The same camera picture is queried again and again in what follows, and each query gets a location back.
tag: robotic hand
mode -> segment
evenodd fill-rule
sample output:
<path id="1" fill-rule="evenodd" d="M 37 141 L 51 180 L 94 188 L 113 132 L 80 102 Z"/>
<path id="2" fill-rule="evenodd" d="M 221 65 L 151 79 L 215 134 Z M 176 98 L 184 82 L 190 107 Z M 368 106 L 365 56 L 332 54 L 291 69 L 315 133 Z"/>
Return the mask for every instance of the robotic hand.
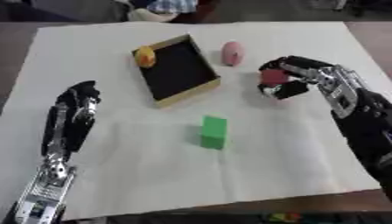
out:
<path id="1" fill-rule="evenodd" d="M 262 73 L 269 69 L 295 80 L 274 87 L 260 84 L 267 96 L 284 99 L 308 91 L 308 84 L 317 85 L 349 147 L 392 200 L 392 104 L 371 92 L 355 71 L 340 65 L 289 56 L 260 67 Z"/>
<path id="2" fill-rule="evenodd" d="M 3 220 L 3 224 L 60 223 L 64 198 L 76 167 L 67 164 L 95 122 L 95 107 L 101 101 L 95 81 L 85 81 L 61 94 L 49 110 L 41 154 L 43 164 Z"/>

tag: floor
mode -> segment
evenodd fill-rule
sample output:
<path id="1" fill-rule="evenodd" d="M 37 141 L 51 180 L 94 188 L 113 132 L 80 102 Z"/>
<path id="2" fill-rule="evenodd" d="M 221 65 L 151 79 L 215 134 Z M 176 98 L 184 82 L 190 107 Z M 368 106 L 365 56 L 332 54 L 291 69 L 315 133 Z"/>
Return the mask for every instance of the floor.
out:
<path id="1" fill-rule="evenodd" d="M 203 22 L 392 21 L 391 11 L 368 11 L 364 17 L 355 17 L 351 7 L 346 7 L 343 11 L 312 7 L 315 3 L 331 1 L 337 0 L 220 0 L 215 11 Z M 119 6 L 114 0 L 35 0 L 35 2 L 41 10 L 80 22 L 107 23 L 118 21 L 119 18 Z"/>
<path id="2" fill-rule="evenodd" d="M 343 11 L 315 9 L 318 0 L 221 0 L 206 23 L 237 21 L 390 21 L 392 13 L 368 11 L 355 17 L 351 7 Z"/>

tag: green cube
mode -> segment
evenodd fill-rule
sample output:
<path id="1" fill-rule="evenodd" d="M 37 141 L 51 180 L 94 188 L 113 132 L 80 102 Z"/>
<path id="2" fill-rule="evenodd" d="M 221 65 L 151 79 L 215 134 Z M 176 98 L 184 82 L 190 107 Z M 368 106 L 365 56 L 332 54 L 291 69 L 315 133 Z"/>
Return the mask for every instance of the green cube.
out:
<path id="1" fill-rule="evenodd" d="M 225 145 L 228 121 L 206 115 L 201 128 L 201 147 L 221 150 Z"/>

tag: person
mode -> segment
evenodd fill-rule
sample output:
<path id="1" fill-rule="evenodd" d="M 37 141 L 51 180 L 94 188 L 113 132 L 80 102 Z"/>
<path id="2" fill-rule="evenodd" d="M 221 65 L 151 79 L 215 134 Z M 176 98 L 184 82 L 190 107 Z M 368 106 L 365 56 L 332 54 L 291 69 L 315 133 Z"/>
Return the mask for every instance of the person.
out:
<path id="1" fill-rule="evenodd" d="M 135 9 L 145 8 L 156 14 L 180 14 L 196 11 L 198 0 L 129 0 Z"/>

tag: pink ball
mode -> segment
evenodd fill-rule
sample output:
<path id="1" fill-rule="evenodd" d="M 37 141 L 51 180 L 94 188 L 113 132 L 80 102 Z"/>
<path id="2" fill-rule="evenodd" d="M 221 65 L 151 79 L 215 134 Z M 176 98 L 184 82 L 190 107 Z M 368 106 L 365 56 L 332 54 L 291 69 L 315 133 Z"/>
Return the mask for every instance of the pink ball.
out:
<path id="1" fill-rule="evenodd" d="M 222 62 L 228 66 L 236 66 L 241 63 L 244 51 L 240 43 L 227 42 L 222 48 Z"/>

